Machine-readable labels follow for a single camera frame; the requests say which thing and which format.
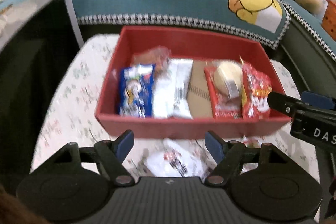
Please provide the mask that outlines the red spicy strip packet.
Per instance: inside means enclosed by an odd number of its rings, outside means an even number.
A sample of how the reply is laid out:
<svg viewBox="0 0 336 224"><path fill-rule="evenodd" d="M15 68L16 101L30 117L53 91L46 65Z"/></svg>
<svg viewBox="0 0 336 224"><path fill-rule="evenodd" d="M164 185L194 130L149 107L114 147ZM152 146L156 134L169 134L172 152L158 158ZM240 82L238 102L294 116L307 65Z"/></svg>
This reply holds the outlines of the red spicy strip packet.
<svg viewBox="0 0 336 224"><path fill-rule="evenodd" d="M206 66L204 68L207 87L210 95L211 110L213 118L217 120L239 119L242 117L242 102L241 98L229 100L226 95L223 95L215 86L214 83L214 66Z"/></svg>

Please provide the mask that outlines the red cardboard box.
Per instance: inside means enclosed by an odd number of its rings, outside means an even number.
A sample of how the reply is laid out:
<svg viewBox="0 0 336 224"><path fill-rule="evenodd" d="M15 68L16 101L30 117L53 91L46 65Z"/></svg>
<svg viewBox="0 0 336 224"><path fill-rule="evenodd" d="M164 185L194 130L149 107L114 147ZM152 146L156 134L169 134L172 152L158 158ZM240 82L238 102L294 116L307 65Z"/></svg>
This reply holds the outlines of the red cardboard box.
<svg viewBox="0 0 336 224"><path fill-rule="evenodd" d="M157 46L171 51L171 57L193 59L199 71L190 82L188 100L197 118L134 118L119 114L120 71L131 64L132 57ZM135 137L147 139L202 139L208 130L223 138L270 135L286 125L290 118L272 110L267 119L214 119L203 68L210 61L244 60L269 76L272 89L283 94L284 88L260 43L217 32L177 27L124 26L106 71L95 117L104 130L117 136L132 130Z"/></svg>

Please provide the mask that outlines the red clear cake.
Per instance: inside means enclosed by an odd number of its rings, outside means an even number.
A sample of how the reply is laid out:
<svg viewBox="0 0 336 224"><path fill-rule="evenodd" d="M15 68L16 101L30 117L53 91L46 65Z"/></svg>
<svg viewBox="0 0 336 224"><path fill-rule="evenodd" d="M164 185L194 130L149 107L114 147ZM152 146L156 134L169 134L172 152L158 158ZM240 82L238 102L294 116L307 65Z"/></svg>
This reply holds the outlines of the red clear cake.
<svg viewBox="0 0 336 224"><path fill-rule="evenodd" d="M168 67L171 50L163 46L151 48L132 56L131 65L155 65L155 75L159 75Z"/></svg>

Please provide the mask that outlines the clear round bun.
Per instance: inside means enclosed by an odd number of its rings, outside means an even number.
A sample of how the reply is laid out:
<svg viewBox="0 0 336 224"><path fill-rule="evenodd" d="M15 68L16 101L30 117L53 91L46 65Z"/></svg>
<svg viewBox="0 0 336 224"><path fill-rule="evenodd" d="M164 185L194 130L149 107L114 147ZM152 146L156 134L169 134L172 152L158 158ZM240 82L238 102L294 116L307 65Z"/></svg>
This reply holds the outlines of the clear round bun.
<svg viewBox="0 0 336 224"><path fill-rule="evenodd" d="M220 61L213 74L214 85L228 99L238 98L242 90L242 74L242 66L236 61Z"/></svg>

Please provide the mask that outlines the orange plastic basket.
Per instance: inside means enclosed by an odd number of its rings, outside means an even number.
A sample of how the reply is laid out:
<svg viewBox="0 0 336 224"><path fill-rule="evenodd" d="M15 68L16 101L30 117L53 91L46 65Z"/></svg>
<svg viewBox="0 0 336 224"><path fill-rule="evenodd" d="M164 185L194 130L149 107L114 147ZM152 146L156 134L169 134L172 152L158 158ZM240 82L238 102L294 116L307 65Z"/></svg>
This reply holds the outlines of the orange plastic basket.
<svg viewBox="0 0 336 224"><path fill-rule="evenodd" d="M322 20L322 28L336 40L336 5L332 0L327 1L327 8Z"/></svg>

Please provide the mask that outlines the teal houndstooth right cover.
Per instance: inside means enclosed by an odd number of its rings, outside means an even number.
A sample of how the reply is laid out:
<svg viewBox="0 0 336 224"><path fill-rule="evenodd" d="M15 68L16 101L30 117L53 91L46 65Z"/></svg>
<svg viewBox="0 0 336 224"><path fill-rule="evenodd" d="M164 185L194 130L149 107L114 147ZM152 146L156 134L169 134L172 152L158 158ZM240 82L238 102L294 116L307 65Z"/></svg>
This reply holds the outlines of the teal houndstooth right cover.
<svg viewBox="0 0 336 224"><path fill-rule="evenodd" d="M299 22L300 25L309 33L309 35L316 41L316 43L327 53L329 57L335 62L335 41L322 28L320 21L294 0L278 0L285 6L291 17Z"/></svg>

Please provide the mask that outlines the blue coconut snack bag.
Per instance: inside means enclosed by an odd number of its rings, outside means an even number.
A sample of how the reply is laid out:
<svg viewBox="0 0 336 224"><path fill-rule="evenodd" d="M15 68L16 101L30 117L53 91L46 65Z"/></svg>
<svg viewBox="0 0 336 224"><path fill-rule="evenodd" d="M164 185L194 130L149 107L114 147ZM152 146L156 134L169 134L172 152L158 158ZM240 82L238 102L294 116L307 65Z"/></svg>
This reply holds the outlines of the blue coconut snack bag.
<svg viewBox="0 0 336 224"><path fill-rule="evenodd" d="M155 65L135 65L120 71L120 105L122 117L151 117Z"/></svg>

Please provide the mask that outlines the dark side table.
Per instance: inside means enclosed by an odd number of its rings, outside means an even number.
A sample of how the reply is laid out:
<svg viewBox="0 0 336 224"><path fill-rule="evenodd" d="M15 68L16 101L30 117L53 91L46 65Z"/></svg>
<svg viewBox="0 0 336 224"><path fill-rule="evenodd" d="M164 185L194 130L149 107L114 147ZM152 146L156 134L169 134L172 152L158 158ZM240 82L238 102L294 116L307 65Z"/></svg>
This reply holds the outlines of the dark side table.
<svg viewBox="0 0 336 224"><path fill-rule="evenodd" d="M31 168L49 104L83 38L72 0L25 0L1 11L1 183Z"/></svg>

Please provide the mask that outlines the red Trolli candy bag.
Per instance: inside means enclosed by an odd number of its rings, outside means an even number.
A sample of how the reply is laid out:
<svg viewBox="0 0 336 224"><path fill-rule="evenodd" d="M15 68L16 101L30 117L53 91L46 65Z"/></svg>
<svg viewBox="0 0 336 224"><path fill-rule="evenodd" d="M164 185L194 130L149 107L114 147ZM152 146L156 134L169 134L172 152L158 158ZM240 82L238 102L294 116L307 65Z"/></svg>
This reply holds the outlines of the red Trolli candy bag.
<svg viewBox="0 0 336 224"><path fill-rule="evenodd" d="M266 119L270 116L268 95L272 91L270 78L250 63L242 66L241 103L243 119Z"/></svg>

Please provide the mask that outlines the white duck snack pouch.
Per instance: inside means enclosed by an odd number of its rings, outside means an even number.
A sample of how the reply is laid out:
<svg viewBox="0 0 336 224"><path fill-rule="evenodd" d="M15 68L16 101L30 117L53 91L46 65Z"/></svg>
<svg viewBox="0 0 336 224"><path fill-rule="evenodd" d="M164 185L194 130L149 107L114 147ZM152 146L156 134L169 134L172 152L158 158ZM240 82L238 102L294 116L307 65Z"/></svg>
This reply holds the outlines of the white duck snack pouch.
<svg viewBox="0 0 336 224"><path fill-rule="evenodd" d="M162 147L151 153L144 164L155 177L203 178L209 170L200 157L194 156L171 139L163 139Z"/></svg>

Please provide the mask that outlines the green white Kaprons wafer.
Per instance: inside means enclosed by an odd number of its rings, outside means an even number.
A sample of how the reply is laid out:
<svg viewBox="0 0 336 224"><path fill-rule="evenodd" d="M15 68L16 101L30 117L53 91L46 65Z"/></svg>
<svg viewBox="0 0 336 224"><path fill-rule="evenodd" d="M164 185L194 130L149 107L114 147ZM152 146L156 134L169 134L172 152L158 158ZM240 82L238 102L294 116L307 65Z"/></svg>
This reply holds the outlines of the green white Kaprons wafer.
<svg viewBox="0 0 336 224"><path fill-rule="evenodd" d="M261 147L261 141L259 138L244 136L241 141L247 148L260 148Z"/></svg>

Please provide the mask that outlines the white green snack pack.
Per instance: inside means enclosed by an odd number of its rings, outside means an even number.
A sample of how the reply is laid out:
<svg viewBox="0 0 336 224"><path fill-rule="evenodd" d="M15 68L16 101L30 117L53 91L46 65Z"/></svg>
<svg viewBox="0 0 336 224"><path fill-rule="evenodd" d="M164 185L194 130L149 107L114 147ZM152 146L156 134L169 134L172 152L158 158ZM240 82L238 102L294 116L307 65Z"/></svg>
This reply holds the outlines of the white green snack pack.
<svg viewBox="0 0 336 224"><path fill-rule="evenodd" d="M193 68L192 59L169 59L154 82L153 117L191 119L187 93Z"/></svg>

